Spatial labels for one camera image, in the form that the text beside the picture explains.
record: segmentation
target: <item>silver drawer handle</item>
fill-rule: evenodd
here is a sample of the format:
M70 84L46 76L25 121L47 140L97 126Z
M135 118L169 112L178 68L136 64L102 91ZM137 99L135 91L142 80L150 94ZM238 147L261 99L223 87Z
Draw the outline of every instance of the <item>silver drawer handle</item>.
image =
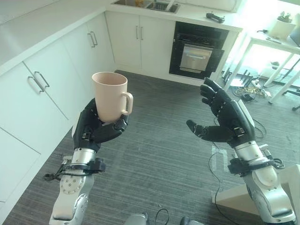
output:
M91 31L90 33L93 34L93 36L94 36L94 39L95 39L95 45L98 45L98 42L97 42L95 33L94 33L93 31Z
M141 27L141 40L143 41L143 27Z
M92 35L90 33L88 33L88 36L90 36L90 38L92 40L92 43L93 43L93 46L91 46L91 47L94 48L95 47L94 39L93 39L93 37L92 37Z
M34 80L34 82L39 86L39 88L41 89L39 92L38 92L38 94L39 93L41 93L41 92L44 92L44 89L43 89L43 87L42 87L42 85L33 77L33 76L29 76L29 77L27 77L27 79L29 80L29 79L32 79L32 80Z
M136 40L139 39L138 35L137 35L137 29L138 29L138 26L135 26L135 35L136 35Z
M38 71L35 71L35 72L34 72L34 75L33 75L33 76L36 78L35 74L39 74L39 75L43 78L43 80L44 80L45 83L46 83L45 88L50 88L50 85L48 84L48 82L46 81L46 79L43 77L43 75L42 75L40 72L38 72Z

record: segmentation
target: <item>black oven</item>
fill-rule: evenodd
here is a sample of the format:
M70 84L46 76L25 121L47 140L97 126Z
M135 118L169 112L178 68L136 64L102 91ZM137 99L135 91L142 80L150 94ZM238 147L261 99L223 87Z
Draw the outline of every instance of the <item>black oven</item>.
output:
M224 50L228 31L185 22L176 22L170 74L197 79L215 72Z

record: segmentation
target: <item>pink mug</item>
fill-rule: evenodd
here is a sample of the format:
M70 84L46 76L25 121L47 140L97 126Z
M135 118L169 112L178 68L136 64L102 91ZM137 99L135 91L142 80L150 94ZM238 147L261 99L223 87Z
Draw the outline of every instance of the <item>pink mug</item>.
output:
M112 72L95 73L95 101L99 118L103 122L115 122L122 114L132 112L133 96L127 92L127 78Z

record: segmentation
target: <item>cabinet door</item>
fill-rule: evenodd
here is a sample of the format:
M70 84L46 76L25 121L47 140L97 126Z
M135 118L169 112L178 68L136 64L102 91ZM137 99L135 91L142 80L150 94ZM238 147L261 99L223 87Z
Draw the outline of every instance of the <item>cabinet door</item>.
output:
M0 201L5 202L40 154L1 128L0 140Z
M115 70L104 13L66 34L62 41L88 97L93 98L95 92L91 76Z
M81 25L62 38L71 61L79 74L88 98L94 96L91 76L97 72L96 59L93 55L92 36L86 24Z
M50 87L45 91L72 124L75 117L90 100L61 40L30 56L25 61L32 72L42 74ZM45 87L40 74L35 75Z
M93 51L96 59L96 72L112 72L115 70L112 45L108 35L105 14L102 13L87 22L88 29L97 44Z
M70 127L53 101L39 93L41 89L28 77L32 74L22 63L0 76L0 127L39 153L50 154Z
M142 69L147 75L169 74L175 21L140 16Z
M107 26L117 64L141 67L139 16L106 12Z

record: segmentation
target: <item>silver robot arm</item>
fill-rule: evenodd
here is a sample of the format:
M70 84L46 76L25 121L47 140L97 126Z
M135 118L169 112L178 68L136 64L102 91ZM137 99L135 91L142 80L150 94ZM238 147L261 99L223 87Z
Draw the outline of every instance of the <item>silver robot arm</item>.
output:
M115 123L104 124L98 118L95 99L80 113L72 129L75 149L73 156L64 157L56 174L44 176L45 180L60 180L60 193L53 207L50 225L82 224L89 193L94 184L93 174L105 171L103 160L96 158L95 154L101 143L121 135L127 124L128 116L124 115ZM146 225L148 216L146 218L145 215L134 214L128 219L137 221L134 225Z
M188 127L198 137L212 142L228 143L238 158L228 166L233 174L243 177L261 219L268 225L296 225L291 201L282 189L271 155L264 156L255 142L252 117L243 102L232 100L214 81L206 78L200 87L202 101L217 117L219 126L203 127L191 120Z

